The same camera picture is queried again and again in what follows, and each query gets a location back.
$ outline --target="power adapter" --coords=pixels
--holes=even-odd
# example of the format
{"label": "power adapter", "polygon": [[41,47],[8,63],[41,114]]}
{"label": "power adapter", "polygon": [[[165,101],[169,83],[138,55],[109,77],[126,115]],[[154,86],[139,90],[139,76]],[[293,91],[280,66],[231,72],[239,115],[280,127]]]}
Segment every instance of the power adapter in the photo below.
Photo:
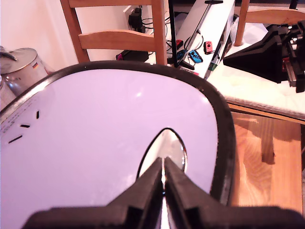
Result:
{"label": "power adapter", "polygon": [[128,24],[137,32],[145,33],[145,27],[142,22],[142,9],[135,8],[131,15],[128,16]]}

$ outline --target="pot handle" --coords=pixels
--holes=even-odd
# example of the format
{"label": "pot handle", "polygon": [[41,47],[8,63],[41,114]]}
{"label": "pot handle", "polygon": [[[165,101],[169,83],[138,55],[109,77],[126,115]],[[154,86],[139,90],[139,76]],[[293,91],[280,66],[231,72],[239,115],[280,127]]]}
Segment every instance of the pot handle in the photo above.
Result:
{"label": "pot handle", "polygon": [[18,60],[14,55],[10,54],[9,52],[0,52],[0,55],[4,56],[4,57],[7,57],[7,58],[10,58],[14,61]]}

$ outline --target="chair backrest slat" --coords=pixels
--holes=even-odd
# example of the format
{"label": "chair backrest slat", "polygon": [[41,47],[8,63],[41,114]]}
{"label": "chair backrest slat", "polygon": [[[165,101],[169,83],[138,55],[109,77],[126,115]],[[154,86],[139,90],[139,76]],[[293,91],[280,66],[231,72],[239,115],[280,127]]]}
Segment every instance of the chair backrest slat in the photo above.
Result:
{"label": "chair backrest slat", "polygon": [[246,22],[268,24],[297,24],[305,20],[305,13],[293,9],[268,9],[248,11]]}
{"label": "chair backrest slat", "polygon": [[101,31],[79,35],[83,49],[121,49],[154,51],[152,35],[130,30]]}
{"label": "chair backrest slat", "polygon": [[94,6],[151,5],[152,0],[69,0],[71,8]]}

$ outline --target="white cloth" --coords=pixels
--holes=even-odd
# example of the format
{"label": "white cloth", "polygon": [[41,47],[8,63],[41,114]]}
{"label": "white cloth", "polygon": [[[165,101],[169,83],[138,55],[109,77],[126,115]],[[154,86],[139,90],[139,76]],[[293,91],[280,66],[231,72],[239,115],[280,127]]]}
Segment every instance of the white cloth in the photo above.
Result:
{"label": "white cloth", "polygon": [[[267,30],[262,24],[246,23],[243,42],[232,46],[227,55],[260,41]],[[232,41],[236,30],[232,27]],[[305,92],[296,93],[289,82],[274,83],[257,75],[224,66],[221,61],[207,79],[227,101],[263,111],[305,119]]]}

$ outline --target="wooden chair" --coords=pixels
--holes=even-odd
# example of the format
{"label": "wooden chair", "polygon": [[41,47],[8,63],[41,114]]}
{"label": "wooden chair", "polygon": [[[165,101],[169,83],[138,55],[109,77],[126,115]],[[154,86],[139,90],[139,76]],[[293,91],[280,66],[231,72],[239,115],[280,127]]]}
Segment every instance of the wooden chair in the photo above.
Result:
{"label": "wooden chair", "polygon": [[[75,8],[95,6],[151,5],[154,35],[130,30],[82,33]],[[87,49],[118,49],[156,52],[158,64],[167,64],[163,0],[61,0],[79,63],[90,61]]]}
{"label": "wooden chair", "polygon": [[270,9],[248,11],[250,0],[242,0],[235,46],[242,45],[246,22],[268,24],[296,24],[305,20],[305,13],[293,9]]}

